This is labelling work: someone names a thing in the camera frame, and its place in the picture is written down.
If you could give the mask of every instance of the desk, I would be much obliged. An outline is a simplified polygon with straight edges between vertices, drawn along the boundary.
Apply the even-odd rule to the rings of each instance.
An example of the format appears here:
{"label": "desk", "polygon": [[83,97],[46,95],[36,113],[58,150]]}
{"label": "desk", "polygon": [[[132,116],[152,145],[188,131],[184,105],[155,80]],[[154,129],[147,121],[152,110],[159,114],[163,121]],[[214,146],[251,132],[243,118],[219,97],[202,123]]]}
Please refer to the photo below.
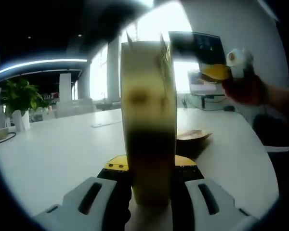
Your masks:
{"label": "desk", "polygon": [[[121,120],[117,109],[41,121],[0,144],[2,174],[29,215],[61,204],[63,195],[97,176],[109,159],[125,154]],[[242,115],[179,108],[178,128],[212,132],[197,165],[235,198],[236,206],[257,218],[270,208],[278,197],[275,172]]]}

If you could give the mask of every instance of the white pot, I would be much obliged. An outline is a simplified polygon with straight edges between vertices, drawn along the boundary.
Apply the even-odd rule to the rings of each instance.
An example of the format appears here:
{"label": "white pot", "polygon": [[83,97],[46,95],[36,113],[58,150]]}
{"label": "white pot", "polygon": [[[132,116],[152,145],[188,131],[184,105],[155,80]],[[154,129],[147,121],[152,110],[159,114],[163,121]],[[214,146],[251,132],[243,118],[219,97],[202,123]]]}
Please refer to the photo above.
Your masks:
{"label": "white pot", "polygon": [[21,116],[21,111],[16,110],[12,113],[13,121],[16,127],[16,131],[25,131],[30,128],[29,111],[26,111]]}

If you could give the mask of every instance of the white table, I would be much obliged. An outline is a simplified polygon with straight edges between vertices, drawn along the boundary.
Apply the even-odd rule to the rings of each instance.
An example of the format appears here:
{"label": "white table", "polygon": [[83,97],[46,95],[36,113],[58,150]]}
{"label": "white table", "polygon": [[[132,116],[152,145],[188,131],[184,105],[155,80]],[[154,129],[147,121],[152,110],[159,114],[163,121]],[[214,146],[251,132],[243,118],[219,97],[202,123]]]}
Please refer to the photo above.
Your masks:
{"label": "white table", "polygon": [[[120,109],[42,121],[0,144],[2,173],[29,215],[61,204],[64,194],[125,154],[120,121]],[[178,128],[212,132],[197,165],[235,198],[237,207],[257,218],[270,208],[278,197],[275,172],[242,115],[178,109]]]}

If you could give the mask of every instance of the hand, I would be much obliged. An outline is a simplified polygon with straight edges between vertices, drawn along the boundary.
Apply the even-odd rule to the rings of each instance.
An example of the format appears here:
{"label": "hand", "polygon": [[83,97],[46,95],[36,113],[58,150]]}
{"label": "hand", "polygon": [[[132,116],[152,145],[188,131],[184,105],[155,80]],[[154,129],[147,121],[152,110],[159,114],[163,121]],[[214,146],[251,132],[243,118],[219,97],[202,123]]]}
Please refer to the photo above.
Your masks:
{"label": "hand", "polygon": [[244,78],[229,78],[222,81],[225,94],[238,103],[260,105],[264,103],[266,86],[255,75],[252,67],[244,70]]}

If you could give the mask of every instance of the potted plant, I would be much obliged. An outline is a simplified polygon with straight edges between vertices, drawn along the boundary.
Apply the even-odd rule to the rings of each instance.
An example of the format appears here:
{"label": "potted plant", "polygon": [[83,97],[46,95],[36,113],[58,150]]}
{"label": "potted plant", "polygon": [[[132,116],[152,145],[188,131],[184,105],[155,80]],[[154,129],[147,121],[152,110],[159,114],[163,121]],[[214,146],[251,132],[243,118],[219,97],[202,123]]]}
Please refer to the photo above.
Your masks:
{"label": "potted plant", "polygon": [[36,86],[25,79],[17,82],[7,80],[0,93],[0,104],[6,105],[5,113],[12,115],[16,131],[30,128],[29,109],[37,109],[38,101],[43,100]]}

